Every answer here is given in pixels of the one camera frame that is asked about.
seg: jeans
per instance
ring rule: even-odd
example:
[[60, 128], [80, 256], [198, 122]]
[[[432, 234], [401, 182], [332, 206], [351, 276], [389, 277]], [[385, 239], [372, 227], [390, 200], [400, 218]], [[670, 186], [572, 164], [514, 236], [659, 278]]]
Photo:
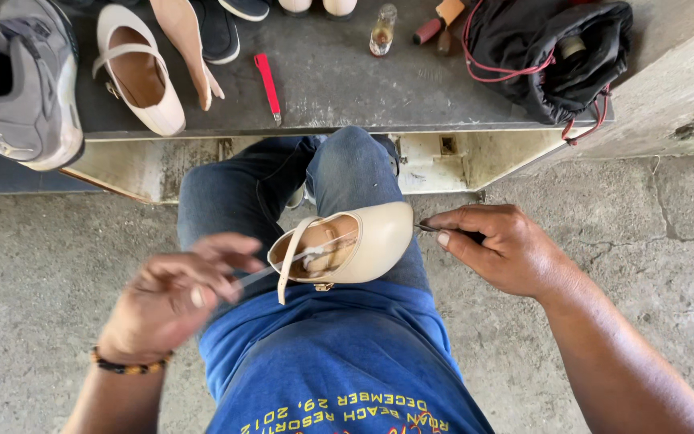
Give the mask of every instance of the jeans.
[[[271, 137], [229, 160], [193, 168], [181, 182], [181, 249], [188, 250], [205, 235], [239, 232], [261, 241], [256, 257], [266, 262], [267, 251], [284, 234], [280, 214], [304, 182], [321, 217], [402, 201], [388, 155], [397, 161], [395, 145], [385, 137], [375, 139], [361, 128], [345, 127], [323, 143], [312, 136]], [[248, 285], [240, 303], [275, 291], [278, 278], [275, 273]], [[379, 280], [430, 292], [416, 237]], [[232, 307], [222, 303], [212, 321]]]

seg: beaded bracelet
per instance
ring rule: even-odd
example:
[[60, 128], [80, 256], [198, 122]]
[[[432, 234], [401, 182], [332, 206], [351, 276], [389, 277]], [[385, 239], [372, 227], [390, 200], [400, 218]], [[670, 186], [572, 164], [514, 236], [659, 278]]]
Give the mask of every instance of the beaded bracelet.
[[160, 361], [155, 361], [154, 363], [127, 365], [112, 363], [102, 358], [98, 354], [98, 345], [92, 347], [92, 352], [90, 353], [90, 360], [92, 360], [92, 363], [97, 364], [98, 368], [105, 369], [106, 371], [111, 371], [116, 374], [124, 375], [148, 374], [149, 372], [153, 374], [155, 372], [159, 372], [160, 370], [165, 369], [172, 357], [173, 351], [170, 351], [164, 359]]

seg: gray workbench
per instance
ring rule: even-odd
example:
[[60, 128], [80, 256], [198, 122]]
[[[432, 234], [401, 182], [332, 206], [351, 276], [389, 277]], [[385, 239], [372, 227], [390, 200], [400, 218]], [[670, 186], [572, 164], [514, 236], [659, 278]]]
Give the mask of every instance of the gray workbench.
[[[547, 128], [523, 109], [470, 78], [461, 45], [446, 58], [435, 53], [435, 39], [412, 44], [411, 35], [435, 14], [438, 0], [397, 2], [398, 23], [390, 53], [377, 59], [369, 35], [383, 2], [359, 0], [352, 19], [325, 17], [315, 0], [306, 18], [282, 13], [277, 2], [267, 18], [250, 23], [237, 18], [240, 55], [227, 65], [209, 65], [226, 94], [209, 111], [198, 102], [187, 67], [162, 34], [148, 2], [133, 8], [157, 38], [170, 79], [184, 105], [187, 137], [329, 133], [345, 125], [371, 132], [476, 131]], [[91, 77], [98, 56], [92, 10], [66, 8], [80, 45], [76, 99], [88, 139], [157, 137], [121, 101], [106, 91], [108, 76]], [[464, 19], [454, 25], [455, 43]], [[253, 56], [267, 54], [282, 109], [280, 127], [270, 112], [261, 74]], [[578, 125], [591, 125], [592, 117]]]

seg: gray sneaker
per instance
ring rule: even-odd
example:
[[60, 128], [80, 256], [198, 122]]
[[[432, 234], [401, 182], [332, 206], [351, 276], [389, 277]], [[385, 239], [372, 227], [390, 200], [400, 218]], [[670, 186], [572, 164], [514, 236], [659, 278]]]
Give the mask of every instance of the gray sneaker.
[[84, 150], [69, 20], [50, 0], [0, 4], [0, 154], [34, 170], [61, 168]]

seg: hand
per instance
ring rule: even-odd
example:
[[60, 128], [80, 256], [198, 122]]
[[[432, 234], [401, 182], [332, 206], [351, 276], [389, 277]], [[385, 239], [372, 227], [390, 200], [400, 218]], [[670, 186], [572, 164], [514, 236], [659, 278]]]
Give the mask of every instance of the hand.
[[221, 301], [236, 303], [242, 288], [234, 268], [256, 272], [261, 243], [237, 233], [198, 240], [193, 252], [157, 255], [122, 290], [98, 340], [100, 356], [119, 364], [149, 364], [180, 346]]
[[[538, 298], [575, 288], [586, 276], [535, 222], [515, 205], [465, 205], [422, 224], [443, 229], [438, 243], [496, 289]], [[479, 245], [454, 230], [481, 232]]]

